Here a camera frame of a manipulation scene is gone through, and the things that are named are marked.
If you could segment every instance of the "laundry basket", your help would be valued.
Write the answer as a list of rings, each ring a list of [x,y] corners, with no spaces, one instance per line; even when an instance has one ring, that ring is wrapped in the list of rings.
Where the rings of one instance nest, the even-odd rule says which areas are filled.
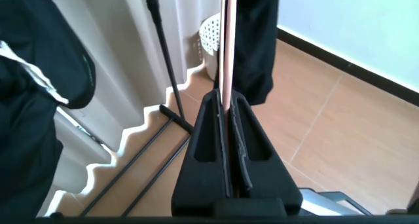
[[[213,80],[215,80],[218,66],[217,58],[220,32],[219,22],[220,13],[206,19],[199,29],[201,45],[204,49],[203,57],[205,60],[207,73]]]

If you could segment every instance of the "black stand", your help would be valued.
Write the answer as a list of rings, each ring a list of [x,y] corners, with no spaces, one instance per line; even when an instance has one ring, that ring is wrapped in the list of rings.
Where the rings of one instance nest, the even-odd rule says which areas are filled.
[[[155,23],[158,40],[162,47],[162,52],[164,56],[164,61],[166,63],[170,83],[173,87],[173,93],[175,94],[177,108],[179,110],[180,116],[174,113],[172,110],[167,108],[164,105],[160,105],[160,112],[169,118],[169,121],[163,125],[163,127],[141,148],[135,157],[112,179],[111,182],[103,189],[103,191],[83,210],[80,214],[81,217],[84,217],[98,202],[99,200],[106,194],[110,188],[124,175],[124,173],[133,165],[133,163],[142,155],[144,154],[145,150],[163,133],[165,129],[169,126],[171,122],[175,122],[180,127],[185,129],[189,136],[188,138],[177,148],[176,152],[170,157],[170,159],[163,165],[163,167],[156,173],[156,175],[150,180],[150,182],[145,186],[145,188],[140,192],[140,194],[134,199],[134,201],[129,205],[129,207],[124,211],[121,217],[126,217],[131,210],[135,207],[135,205],[143,198],[145,193],[150,189],[150,187],[154,184],[154,182],[160,177],[160,175],[165,171],[165,169],[170,165],[170,163],[174,160],[174,158],[182,151],[182,149],[188,144],[189,139],[191,138],[191,134],[193,131],[193,126],[191,126],[185,119],[185,114],[183,113],[181,98],[179,96],[179,91],[177,89],[175,76],[173,73],[172,61],[170,60],[170,55],[168,51],[168,46],[166,43],[166,38],[164,36],[163,27],[162,27],[162,19],[160,17],[159,5],[158,0],[147,0],[147,6],[150,10],[151,16],[153,18],[153,22]]]

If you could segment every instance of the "white wall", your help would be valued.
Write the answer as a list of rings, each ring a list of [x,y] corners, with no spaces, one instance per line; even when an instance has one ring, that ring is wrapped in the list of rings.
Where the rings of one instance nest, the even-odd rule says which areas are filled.
[[[278,27],[419,92],[419,0],[280,0]]]

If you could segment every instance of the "black baseboard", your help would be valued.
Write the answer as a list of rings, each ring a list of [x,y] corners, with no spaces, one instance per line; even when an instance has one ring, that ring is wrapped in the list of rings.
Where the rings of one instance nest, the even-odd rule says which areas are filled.
[[[369,83],[383,91],[386,91],[402,100],[405,100],[409,103],[412,103],[416,106],[419,106],[419,93],[401,86],[387,78],[381,77],[375,73],[367,71],[366,69],[359,67],[341,57],[338,57],[326,50],[323,50],[312,43],[304,41],[298,37],[295,37],[288,32],[278,28],[278,36],[277,38],[288,45],[291,45],[313,57],[322,60],[333,67],[340,69],[366,83]]]

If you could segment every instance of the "tiled floor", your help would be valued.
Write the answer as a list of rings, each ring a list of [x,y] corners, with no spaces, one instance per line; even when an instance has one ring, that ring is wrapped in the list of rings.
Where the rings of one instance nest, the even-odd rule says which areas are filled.
[[[300,187],[343,191],[374,214],[404,208],[419,180],[419,108],[278,42],[274,89],[253,108]],[[194,124],[212,82],[195,73],[181,93]],[[170,107],[175,110],[174,98]],[[58,211],[77,215],[165,123],[159,112],[150,127],[131,135],[116,168],[95,169],[88,196],[65,194]],[[118,216],[187,136],[171,125],[89,215]],[[130,215],[170,215],[170,199],[185,152],[162,174]]]

